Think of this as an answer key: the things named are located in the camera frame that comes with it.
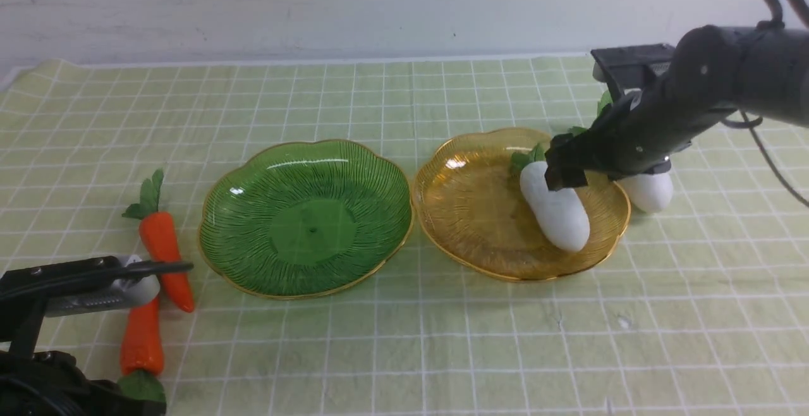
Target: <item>toy carrot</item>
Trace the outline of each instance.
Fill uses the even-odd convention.
[[[177,235],[174,232],[174,219],[171,218],[169,212],[159,210],[162,176],[164,176],[162,170],[157,170],[154,171],[151,179],[143,181],[140,202],[130,205],[122,217],[141,221],[138,232],[152,260],[180,261]],[[180,310],[194,311],[193,292],[191,292],[188,275],[185,272],[162,274],[160,283],[162,283],[162,289],[168,294],[168,298]]]
[[[154,296],[150,303],[130,309],[119,356],[124,376],[136,370],[144,370],[153,376],[162,373],[164,356],[160,342],[159,299],[159,296]]]

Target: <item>daikon radish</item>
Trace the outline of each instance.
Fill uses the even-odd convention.
[[[567,252],[580,252],[590,238],[590,220],[578,194],[572,188],[551,191],[545,182],[548,163],[539,145],[529,154],[511,157],[520,172],[520,191],[548,240]]]
[[[663,211],[674,196],[674,185],[668,173],[638,174],[618,181],[636,208],[647,214]]]

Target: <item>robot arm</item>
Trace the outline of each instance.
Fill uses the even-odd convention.
[[[156,416],[166,404],[127,398],[115,382],[87,379],[76,358],[63,352],[35,353],[46,317],[136,307],[154,292],[141,283],[168,272],[188,272],[193,264],[118,257],[9,270],[0,278],[0,414],[32,416]]]
[[[772,21],[706,25],[676,47],[592,51],[613,103],[586,132],[554,137],[549,188],[586,185],[584,171],[612,180],[668,171],[669,155],[737,110],[809,127],[809,31],[785,29],[780,4],[771,9]]]

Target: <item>amber glass plate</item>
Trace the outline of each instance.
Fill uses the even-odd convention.
[[[427,236],[450,257],[491,277],[547,280],[592,268],[612,254],[630,220],[624,191],[601,174],[577,189],[590,218],[581,252],[564,252],[542,234],[511,174],[511,154],[528,152],[549,134],[504,128],[444,143],[419,170],[413,205]]]

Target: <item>green plate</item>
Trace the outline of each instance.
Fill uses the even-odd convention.
[[[291,142],[211,188],[199,242],[208,265],[267,298],[332,294],[372,275],[413,227],[399,166],[349,140]]]

